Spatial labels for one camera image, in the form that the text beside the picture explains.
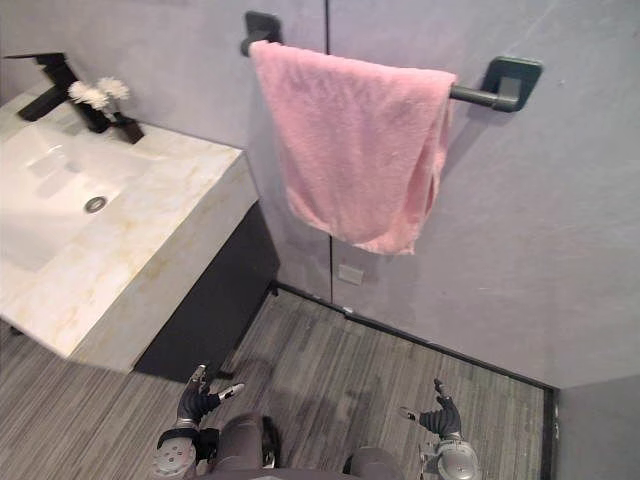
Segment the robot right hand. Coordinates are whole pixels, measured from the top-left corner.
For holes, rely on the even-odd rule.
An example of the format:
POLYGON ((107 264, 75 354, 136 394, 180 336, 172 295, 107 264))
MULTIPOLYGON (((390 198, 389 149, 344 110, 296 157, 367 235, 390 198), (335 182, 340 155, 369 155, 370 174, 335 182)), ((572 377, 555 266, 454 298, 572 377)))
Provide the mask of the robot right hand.
POLYGON ((415 422, 429 432, 437 435, 440 440, 462 441, 462 422, 460 413, 449 394, 448 387, 438 378, 434 379, 434 389, 437 393, 438 410, 417 412, 408 407, 400 407, 399 414, 407 420, 415 422))

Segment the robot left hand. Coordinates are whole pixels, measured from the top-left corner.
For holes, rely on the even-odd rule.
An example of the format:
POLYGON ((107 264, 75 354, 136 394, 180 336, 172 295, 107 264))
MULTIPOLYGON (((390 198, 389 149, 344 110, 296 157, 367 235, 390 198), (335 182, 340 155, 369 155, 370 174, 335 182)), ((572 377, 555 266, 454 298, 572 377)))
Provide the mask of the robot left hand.
POLYGON ((200 364, 196 367, 178 403, 176 419, 178 426, 198 428, 206 415, 215 410, 222 402, 238 396, 245 388, 244 383, 237 383, 219 392, 211 393, 212 379, 206 364, 200 364))

